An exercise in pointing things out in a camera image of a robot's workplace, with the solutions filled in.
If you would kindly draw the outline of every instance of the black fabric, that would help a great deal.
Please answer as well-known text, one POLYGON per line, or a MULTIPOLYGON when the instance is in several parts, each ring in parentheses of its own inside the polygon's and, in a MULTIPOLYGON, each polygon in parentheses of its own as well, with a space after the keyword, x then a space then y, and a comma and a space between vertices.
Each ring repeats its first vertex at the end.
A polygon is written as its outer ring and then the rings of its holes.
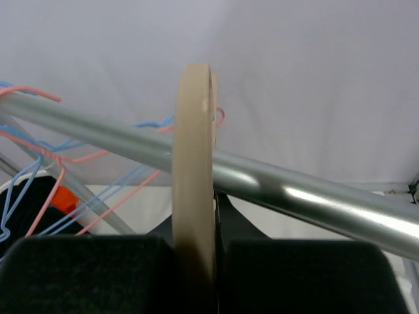
MULTIPOLYGON (((269 239, 231 204, 226 194, 216 192, 215 199, 219 208, 219 223, 224 248, 227 248, 233 239, 269 239)), ((173 246, 172 217, 165 219, 149 234, 163 237, 169 245, 173 246)))
POLYGON ((29 237, 1 264, 0 313, 185 313, 177 276, 156 237, 29 237))
MULTIPOLYGON (((9 208, 12 207, 14 201, 19 196, 19 193, 25 187, 27 180, 22 181, 19 185, 14 186, 10 198, 9 208)), ((11 235, 4 242, 0 242, 0 257, 2 257, 7 250, 21 237, 24 237, 33 220, 38 215, 39 210, 48 197, 56 180, 52 177, 35 178, 29 186, 24 197, 20 201, 17 208, 14 210, 6 227, 10 229, 11 235)), ((0 217, 3 215, 3 208, 6 201, 7 190, 0 194, 0 217)), ((35 229, 34 234, 37 234, 48 228, 51 224, 63 218, 65 215, 59 210, 49 207, 43 215, 41 221, 35 229)), ((62 230, 60 234, 76 234, 82 230, 82 226, 77 222, 70 224, 67 228, 62 230)))
POLYGON ((408 314, 389 262, 355 241, 233 241, 225 313, 408 314))

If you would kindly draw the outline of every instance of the metal rod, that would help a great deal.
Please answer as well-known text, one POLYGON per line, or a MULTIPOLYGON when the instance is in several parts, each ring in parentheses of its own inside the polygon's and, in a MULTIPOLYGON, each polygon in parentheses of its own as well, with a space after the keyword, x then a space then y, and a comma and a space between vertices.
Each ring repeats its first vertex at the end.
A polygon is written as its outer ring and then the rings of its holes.
MULTIPOLYGON (((11 118, 7 114, 4 114, 4 113, 2 114, 1 112, 0 112, 0 124, 7 124, 9 126, 12 126, 13 128, 26 134, 27 136, 30 136, 30 134, 19 123, 17 123, 15 119, 11 118)), ((22 149, 27 155, 29 155, 34 160, 38 158, 36 153, 28 149, 25 145, 21 145, 19 143, 14 143, 14 144, 16 144, 20 149, 22 149)), ((43 160, 43 166, 46 167, 45 169, 46 172, 52 177, 54 177, 55 179, 57 179, 58 176, 60 175, 61 167, 58 164, 56 164, 53 159, 45 156, 43 160)), ((83 202, 86 202, 90 198, 93 198, 95 196, 95 194, 92 191, 90 191, 82 182, 80 182, 80 180, 78 180, 78 178, 76 178, 70 172, 69 169, 65 172, 65 176, 62 182, 63 182, 63 185, 68 187, 68 189, 70 189, 70 191, 72 191, 72 193, 74 193, 83 202)), ((90 206, 93 206, 99 202, 100 202, 100 199, 96 199, 95 201, 90 203, 90 206)), ((108 206, 106 206, 106 204, 101 203, 100 205, 98 205, 97 208, 94 209, 94 212, 97 215, 101 215, 104 212, 106 212, 106 210, 108 209, 109 208, 108 206)), ((104 221, 106 221, 108 225, 110 225, 120 234, 134 234, 135 233, 134 230, 131 227, 129 227, 129 225, 127 225, 127 223, 125 223, 116 213, 111 213, 107 215, 104 218, 104 221)))
POLYGON ((14 177, 19 173, 19 167, 8 159, 5 155, 0 153, 0 170, 4 171, 11 177, 14 177))
MULTIPOLYGON (((171 141, 40 97, 3 96, 11 115, 170 172, 171 141)), ((217 190, 419 261, 417 206, 224 152, 213 153, 217 190)))

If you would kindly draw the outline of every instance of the white wall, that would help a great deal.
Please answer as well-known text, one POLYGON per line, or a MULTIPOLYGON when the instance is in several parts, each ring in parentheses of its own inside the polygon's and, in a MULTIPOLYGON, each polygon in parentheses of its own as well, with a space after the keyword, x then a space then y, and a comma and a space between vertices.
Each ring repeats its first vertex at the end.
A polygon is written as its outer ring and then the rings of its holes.
MULTIPOLYGON (((334 181, 403 182, 419 169, 418 26, 411 0, 4 1, 0 80, 133 123, 172 114, 183 66, 209 62, 227 112, 220 149, 334 181)), ((104 158, 79 175, 108 183, 130 166, 104 158)))

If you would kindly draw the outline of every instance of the metal frame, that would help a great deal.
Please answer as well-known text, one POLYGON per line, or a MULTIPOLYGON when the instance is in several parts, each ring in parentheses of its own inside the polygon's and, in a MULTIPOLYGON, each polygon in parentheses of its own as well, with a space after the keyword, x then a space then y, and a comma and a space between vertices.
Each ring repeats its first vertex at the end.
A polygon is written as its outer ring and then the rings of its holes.
MULTIPOLYGON (((3 96, 6 113, 149 166, 171 171, 163 135, 22 93, 3 96)), ((385 251, 419 261, 417 206, 225 152, 213 153, 215 189, 385 251)))
MULTIPOLYGON (((413 204, 418 205, 417 203, 417 186, 419 183, 419 177, 418 179, 415 179, 410 185, 409 185, 409 195, 411 196, 413 204)), ((402 258, 403 259, 403 265, 405 267, 405 273, 407 277, 410 279, 410 283, 412 284, 412 297, 413 302, 416 306, 416 310, 419 310, 419 263, 414 262, 412 260, 409 260, 408 258, 402 258)))
POLYGON ((20 171, 19 167, 8 159, 5 155, 0 153, 0 170, 4 171, 11 177, 17 175, 20 171))

